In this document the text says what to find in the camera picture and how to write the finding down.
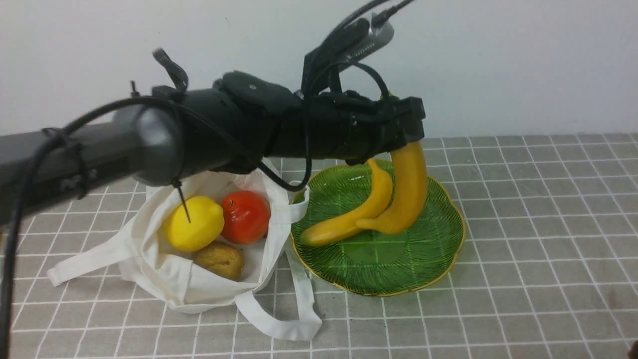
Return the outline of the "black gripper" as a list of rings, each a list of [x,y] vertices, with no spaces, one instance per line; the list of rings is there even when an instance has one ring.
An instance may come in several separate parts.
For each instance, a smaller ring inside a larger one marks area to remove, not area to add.
[[[330,92],[303,100],[281,119],[282,158],[337,159],[362,164],[424,138],[426,117],[421,98],[390,96],[373,101],[354,91]]]

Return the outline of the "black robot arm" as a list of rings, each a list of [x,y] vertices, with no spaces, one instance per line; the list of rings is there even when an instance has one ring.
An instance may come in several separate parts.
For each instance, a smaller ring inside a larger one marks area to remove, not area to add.
[[[125,177],[167,186],[212,171],[246,175],[257,168],[219,134],[223,130],[257,162],[268,157],[337,159],[361,164],[424,137],[421,98],[369,100],[353,91],[302,99],[289,89],[242,71],[211,88],[187,91],[178,118],[173,105],[134,104],[112,121],[70,136],[77,148],[51,152],[23,207],[40,213]]]

